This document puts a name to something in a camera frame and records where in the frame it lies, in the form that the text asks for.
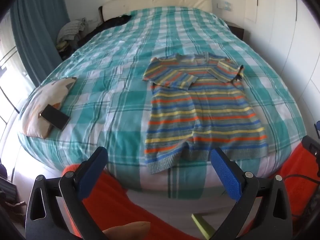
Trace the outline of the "person's left hand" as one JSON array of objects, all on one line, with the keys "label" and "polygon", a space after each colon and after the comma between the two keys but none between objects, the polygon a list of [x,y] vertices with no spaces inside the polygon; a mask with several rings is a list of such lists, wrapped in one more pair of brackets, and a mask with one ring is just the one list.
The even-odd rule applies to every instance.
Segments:
[{"label": "person's left hand", "polygon": [[115,226],[103,231],[110,240],[144,239],[150,231],[150,222],[133,222],[122,226]]}]

